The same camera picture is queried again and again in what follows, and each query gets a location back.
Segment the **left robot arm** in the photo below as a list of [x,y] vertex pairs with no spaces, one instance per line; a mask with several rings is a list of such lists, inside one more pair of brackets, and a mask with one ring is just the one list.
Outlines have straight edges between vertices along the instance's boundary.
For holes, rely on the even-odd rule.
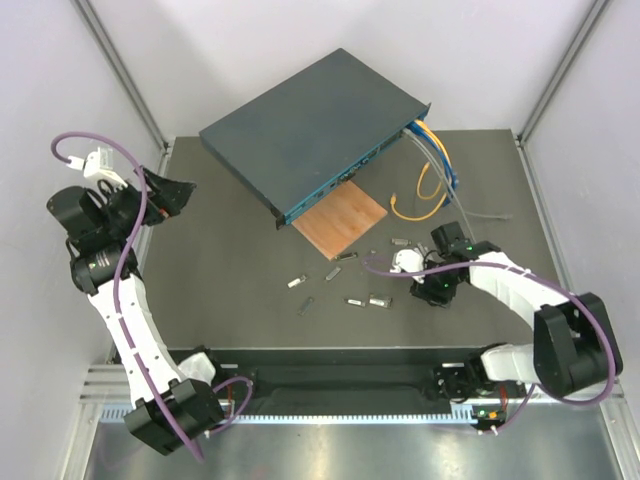
[[227,374],[199,347],[181,362],[169,354],[146,298],[131,235],[175,217],[196,186],[145,170],[144,188],[122,179],[97,189],[66,187],[47,202],[66,231],[71,279],[103,319],[125,369],[131,411],[124,422],[139,441],[162,455],[195,439],[224,418],[216,395]]

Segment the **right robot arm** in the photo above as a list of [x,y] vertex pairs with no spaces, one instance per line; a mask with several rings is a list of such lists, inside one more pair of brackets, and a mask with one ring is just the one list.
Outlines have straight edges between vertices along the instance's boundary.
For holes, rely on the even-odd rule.
[[393,267],[411,274],[413,296],[445,307],[461,283],[488,294],[515,313],[532,332],[528,344],[496,343],[466,362],[467,384],[487,396],[503,382],[537,384],[565,398],[597,383],[612,385],[623,370],[604,301],[593,293],[562,290],[513,262],[489,241],[472,242],[456,222],[431,233],[435,251],[395,253]]

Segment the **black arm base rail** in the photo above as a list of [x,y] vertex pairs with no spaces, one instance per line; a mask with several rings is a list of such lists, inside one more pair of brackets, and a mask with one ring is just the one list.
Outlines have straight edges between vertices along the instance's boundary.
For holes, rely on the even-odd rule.
[[245,414],[254,416],[365,416],[447,413],[453,403],[486,398],[500,389],[521,398],[514,382],[480,383],[466,368],[475,349],[247,348],[198,346],[224,377],[253,383]]

